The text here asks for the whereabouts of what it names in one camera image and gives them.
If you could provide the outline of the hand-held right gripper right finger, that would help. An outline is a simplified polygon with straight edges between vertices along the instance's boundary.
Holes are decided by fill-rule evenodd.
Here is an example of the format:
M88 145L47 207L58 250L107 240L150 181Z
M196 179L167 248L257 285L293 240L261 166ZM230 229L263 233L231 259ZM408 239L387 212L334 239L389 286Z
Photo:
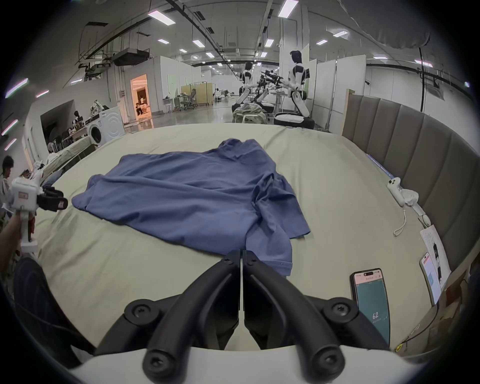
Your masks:
M260 349L297 348L308 380L334 380L346 366L340 346L389 351L353 300L304 295L249 250L242 251L245 326Z

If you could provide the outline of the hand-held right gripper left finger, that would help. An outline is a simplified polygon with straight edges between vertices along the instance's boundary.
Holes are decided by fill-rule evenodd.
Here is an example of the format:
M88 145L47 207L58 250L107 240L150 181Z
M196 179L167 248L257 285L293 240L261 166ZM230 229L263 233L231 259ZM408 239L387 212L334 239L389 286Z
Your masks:
M181 294L136 299L110 327L95 356L146 349L141 368L151 382L176 382L192 346L221 350L239 322L241 251L233 250Z

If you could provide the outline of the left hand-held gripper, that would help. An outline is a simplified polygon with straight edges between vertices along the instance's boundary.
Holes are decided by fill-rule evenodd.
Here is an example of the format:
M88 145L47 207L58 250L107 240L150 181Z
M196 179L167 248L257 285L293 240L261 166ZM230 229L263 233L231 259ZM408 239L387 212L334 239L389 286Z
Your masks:
M35 216L38 208L57 212L68 207L68 199L63 192L54 187L41 187L42 176L32 178L17 177L11 183L9 202L12 209L20 215L20 248L23 255L37 257L38 242L31 237L30 216Z

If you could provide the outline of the person's left hand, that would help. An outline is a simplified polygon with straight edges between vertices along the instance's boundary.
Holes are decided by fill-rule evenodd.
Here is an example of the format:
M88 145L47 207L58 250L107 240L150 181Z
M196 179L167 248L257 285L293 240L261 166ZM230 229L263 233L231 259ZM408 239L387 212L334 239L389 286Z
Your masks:
M7 273L10 260L21 239L21 215L15 213L0 234L0 277Z

